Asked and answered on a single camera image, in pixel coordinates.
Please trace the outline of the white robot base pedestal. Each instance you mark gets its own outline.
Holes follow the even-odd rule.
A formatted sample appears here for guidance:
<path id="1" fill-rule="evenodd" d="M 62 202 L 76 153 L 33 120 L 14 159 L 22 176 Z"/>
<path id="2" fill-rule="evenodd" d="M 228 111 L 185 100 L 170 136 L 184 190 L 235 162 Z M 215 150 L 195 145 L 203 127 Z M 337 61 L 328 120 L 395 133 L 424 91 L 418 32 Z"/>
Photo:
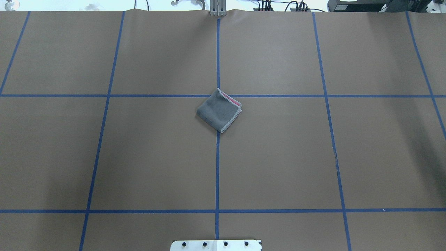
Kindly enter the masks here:
<path id="1" fill-rule="evenodd" d="M 178 240 L 172 242 L 171 251 L 261 251 L 261 240 Z"/>

